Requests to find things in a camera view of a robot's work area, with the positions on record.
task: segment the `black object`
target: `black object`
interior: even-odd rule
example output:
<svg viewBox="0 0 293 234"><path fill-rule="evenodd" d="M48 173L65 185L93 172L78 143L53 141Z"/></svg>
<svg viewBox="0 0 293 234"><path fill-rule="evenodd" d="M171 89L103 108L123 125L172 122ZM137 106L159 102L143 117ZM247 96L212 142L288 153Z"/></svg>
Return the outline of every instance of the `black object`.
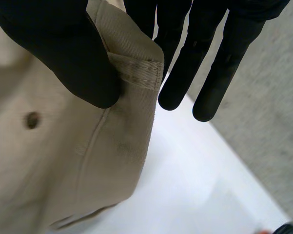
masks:
<svg viewBox="0 0 293 234"><path fill-rule="evenodd" d="M293 234L293 225L292 224L284 224L280 228L278 228L273 234Z"/></svg>
<svg viewBox="0 0 293 234"><path fill-rule="evenodd" d="M265 21L278 17L289 1L194 0L185 44L159 94L161 107L173 110L179 106L209 50L218 24L229 9L221 47L193 107L197 120L212 119L248 46L258 37ZM149 37L153 36L156 6L159 31L155 42L164 51L165 75L189 7L187 0L125 0L127 13Z"/></svg>
<svg viewBox="0 0 293 234"><path fill-rule="evenodd" d="M163 77L166 76L172 58L179 45L185 16L192 0L124 0L129 16L150 38L153 37L155 10L157 7L158 35L154 41L165 55Z"/></svg>
<svg viewBox="0 0 293 234"><path fill-rule="evenodd" d="M0 26L50 68L77 97L99 108L115 104L120 80L109 63L88 0L0 0Z"/></svg>
<svg viewBox="0 0 293 234"><path fill-rule="evenodd" d="M226 11L225 6L197 2L200 4L194 1L192 5L186 42L159 95L159 104L166 110L173 110L181 103ZM220 49L193 107L197 120L206 122L214 117L248 46L260 34L264 23L229 13Z"/></svg>

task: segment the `white surface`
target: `white surface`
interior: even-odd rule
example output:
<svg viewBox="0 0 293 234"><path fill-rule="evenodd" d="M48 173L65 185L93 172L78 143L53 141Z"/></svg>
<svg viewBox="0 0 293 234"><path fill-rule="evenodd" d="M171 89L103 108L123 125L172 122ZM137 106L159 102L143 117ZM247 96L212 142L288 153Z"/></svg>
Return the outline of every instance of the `white surface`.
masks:
<svg viewBox="0 0 293 234"><path fill-rule="evenodd" d="M133 196L61 234L253 234L288 221L188 97L156 112Z"/></svg>

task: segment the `glove finger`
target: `glove finger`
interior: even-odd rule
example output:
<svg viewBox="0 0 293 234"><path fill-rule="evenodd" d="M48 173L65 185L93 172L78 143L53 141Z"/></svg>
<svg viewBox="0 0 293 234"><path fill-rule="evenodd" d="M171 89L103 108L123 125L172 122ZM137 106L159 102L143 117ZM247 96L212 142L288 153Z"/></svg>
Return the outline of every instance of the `glove finger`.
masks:
<svg viewBox="0 0 293 234"><path fill-rule="evenodd" d="M166 76L176 49L179 45L186 14L192 0L158 0L157 24L158 35L155 42L165 55L164 74Z"/></svg>
<svg viewBox="0 0 293 234"><path fill-rule="evenodd" d="M0 26L11 39L52 70L77 97L99 108L108 108L117 102L120 80L85 11L80 22L65 29L61 27L63 31L59 33L53 29L48 32L47 27L41 30L18 26L1 11Z"/></svg>
<svg viewBox="0 0 293 234"><path fill-rule="evenodd" d="M174 110L182 102L209 50L215 30L226 12L223 5L215 7L217 2L196 0L192 5L188 35L158 99L166 110Z"/></svg>
<svg viewBox="0 0 293 234"><path fill-rule="evenodd" d="M127 14L143 33L152 38L157 0L124 0Z"/></svg>
<svg viewBox="0 0 293 234"><path fill-rule="evenodd" d="M221 46L193 107L198 121L215 116L248 46L259 36L264 23L229 13Z"/></svg>

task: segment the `beige fabric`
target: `beige fabric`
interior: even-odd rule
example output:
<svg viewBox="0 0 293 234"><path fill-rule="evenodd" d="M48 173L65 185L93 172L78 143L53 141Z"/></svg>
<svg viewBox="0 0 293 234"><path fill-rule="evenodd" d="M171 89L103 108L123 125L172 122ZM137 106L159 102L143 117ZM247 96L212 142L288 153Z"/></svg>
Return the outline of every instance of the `beige fabric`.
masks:
<svg viewBox="0 0 293 234"><path fill-rule="evenodd" d="M107 2L90 1L87 11L123 80L123 94L101 110L70 94L22 50L22 63L0 64L0 234L61 227L68 218L127 199L137 184L163 53ZM30 112L39 114L31 130L24 119Z"/></svg>

